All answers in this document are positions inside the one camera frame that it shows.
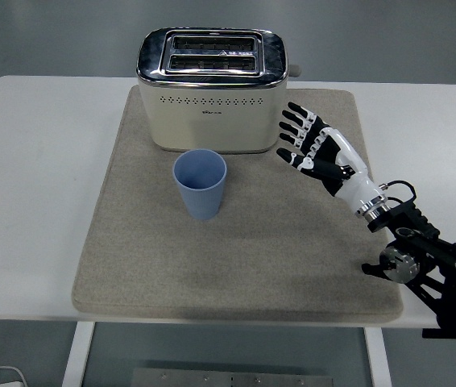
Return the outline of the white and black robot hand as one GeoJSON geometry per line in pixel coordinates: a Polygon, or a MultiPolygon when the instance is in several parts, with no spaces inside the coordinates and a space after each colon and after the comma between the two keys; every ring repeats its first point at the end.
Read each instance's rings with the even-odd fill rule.
{"type": "Polygon", "coordinates": [[[356,214],[385,199],[370,179],[366,163],[338,129],[294,102],[282,115],[280,138],[293,146],[293,150],[276,150],[285,162],[321,181],[330,195],[342,199],[356,214]]]}

